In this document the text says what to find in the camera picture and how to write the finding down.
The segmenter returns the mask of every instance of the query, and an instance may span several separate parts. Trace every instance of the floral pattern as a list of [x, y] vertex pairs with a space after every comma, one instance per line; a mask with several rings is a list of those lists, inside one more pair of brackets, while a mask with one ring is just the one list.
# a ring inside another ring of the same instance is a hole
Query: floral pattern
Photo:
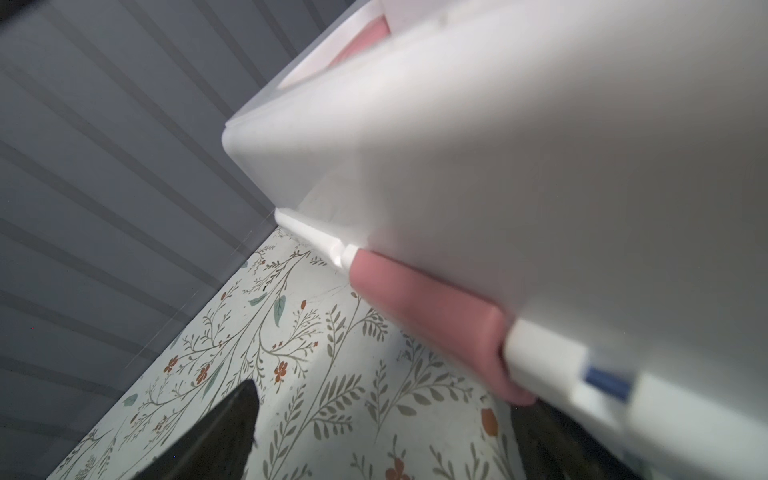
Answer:
[[508, 407], [281, 229], [50, 478], [127, 480], [248, 378], [246, 479], [525, 478]]

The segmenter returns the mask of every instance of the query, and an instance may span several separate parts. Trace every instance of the white surface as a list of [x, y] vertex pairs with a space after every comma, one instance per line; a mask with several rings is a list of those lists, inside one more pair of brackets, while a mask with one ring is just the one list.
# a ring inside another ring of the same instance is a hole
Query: white surface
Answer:
[[[582, 380], [588, 354], [586, 345], [526, 319], [518, 319], [504, 348], [513, 378], [571, 413], [609, 445], [619, 442], [624, 449], [686, 478], [747, 480], [765, 475], [768, 427], [764, 423], [665, 380], [653, 369], [643, 371], [634, 380], [629, 400], [620, 402]], [[702, 359], [654, 352], [654, 361], [666, 366], [691, 360]], [[705, 366], [706, 360], [690, 365]]]
[[330, 235], [321, 228], [310, 226], [308, 222], [311, 222], [311, 219], [305, 218], [290, 208], [275, 209], [275, 221], [307, 242], [337, 269], [349, 272], [352, 268], [352, 262], [359, 250], [357, 246], [344, 244], [340, 238]]
[[289, 87], [327, 68], [361, 30], [382, 15], [384, 10], [380, 0], [372, 0], [360, 6], [337, 28], [329, 29], [325, 40], [311, 49], [306, 57], [290, 70], [278, 88]]
[[[767, 45], [759, 2], [467, 2], [257, 95], [223, 142], [276, 205], [764, 432]], [[623, 425], [593, 397], [566, 409]], [[649, 459], [718, 476], [754, 453], [703, 425]]]
[[458, 0], [380, 0], [389, 30], [393, 34], [407, 30]]

